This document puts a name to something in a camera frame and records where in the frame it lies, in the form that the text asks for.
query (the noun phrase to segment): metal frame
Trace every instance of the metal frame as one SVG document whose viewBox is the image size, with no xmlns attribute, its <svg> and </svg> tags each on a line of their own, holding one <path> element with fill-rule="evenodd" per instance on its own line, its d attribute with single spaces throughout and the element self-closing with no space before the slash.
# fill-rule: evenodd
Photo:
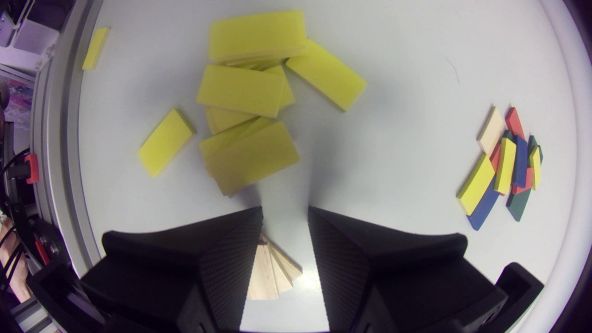
<svg viewBox="0 0 592 333">
<path fill-rule="evenodd" d="M 81 276 L 101 257 L 86 211 L 78 147 L 82 63 L 102 0 L 77 0 L 53 59 L 37 75 L 31 111 L 31 153 L 38 155 L 34 186 L 40 217 L 57 224 Z"/>
</svg>

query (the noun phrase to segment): green wooden block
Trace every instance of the green wooden block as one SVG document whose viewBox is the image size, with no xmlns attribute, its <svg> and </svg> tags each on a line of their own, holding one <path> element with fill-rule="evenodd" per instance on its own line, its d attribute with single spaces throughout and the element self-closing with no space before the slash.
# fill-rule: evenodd
<svg viewBox="0 0 592 333">
<path fill-rule="evenodd" d="M 520 222 L 522 218 L 522 213 L 524 213 L 524 209 L 526 208 L 526 203 L 528 202 L 528 197 L 530 196 L 530 191 L 532 189 L 528 189 L 522 193 L 518 194 L 510 194 L 508 201 L 506 203 L 506 207 L 510 211 L 510 214 L 514 217 L 514 220 Z"/>
</svg>

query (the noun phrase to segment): red clamp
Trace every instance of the red clamp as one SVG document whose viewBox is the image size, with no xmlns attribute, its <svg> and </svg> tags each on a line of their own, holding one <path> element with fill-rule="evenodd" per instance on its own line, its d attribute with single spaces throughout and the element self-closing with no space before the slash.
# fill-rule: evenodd
<svg viewBox="0 0 592 333">
<path fill-rule="evenodd" d="M 39 165 L 37 164 L 37 155 L 29 154 L 25 156 L 25 162 L 29 162 L 31 176 L 27 178 L 27 184 L 34 184 L 39 181 Z"/>
</svg>

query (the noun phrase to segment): blue wooden block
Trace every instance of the blue wooden block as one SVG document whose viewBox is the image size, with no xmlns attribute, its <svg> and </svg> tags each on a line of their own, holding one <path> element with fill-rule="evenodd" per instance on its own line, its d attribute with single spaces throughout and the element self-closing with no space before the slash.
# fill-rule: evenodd
<svg viewBox="0 0 592 333">
<path fill-rule="evenodd" d="M 528 143 L 519 135 L 514 137 L 516 143 L 516 160 L 514 161 L 514 173 L 512 173 L 512 185 L 526 187 L 526 168 L 528 168 Z"/>
<path fill-rule="evenodd" d="M 491 183 L 489 183 L 489 187 L 485 194 L 481 197 L 481 201 L 477 204 L 477 208 L 473 211 L 473 214 L 470 216 L 467 215 L 466 218 L 469 219 L 469 223 L 475 230 L 479 230 L 485 222 L 485 219 L 489 215 L 491 208 L 496 203 L 497 197 L 500 196 L 500 193 L 493 189 L 493 184 L 496 182 L 496 178 L 493 177 Z"/>
</svg>

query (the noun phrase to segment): stack of wooden blocks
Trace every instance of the stack of wooden blocks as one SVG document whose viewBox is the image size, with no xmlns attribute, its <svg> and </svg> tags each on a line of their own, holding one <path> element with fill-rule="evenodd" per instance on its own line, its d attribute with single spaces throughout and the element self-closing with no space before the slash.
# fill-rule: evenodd
<svg viewBox="0 0 592 333">
<path fill-rule="evenodd" d="M 514 220 L 520 221 L 530 191 L 540 184 L 540 146 L 532 135 L 526 141 L 514 107 L 505 119 L 493 107 L 477 142 L 482 154 L 456 195 L 471 226 L 479 230 L 498 196 L 506 194 L 506 207 Z"/>
<path fill-rule="evenodd" d="M 293 288 L 293 281 L 302 275 L 302 268 L 261 235 L 247 298 L 277 299 L 279 294 Z"/>
</svg>

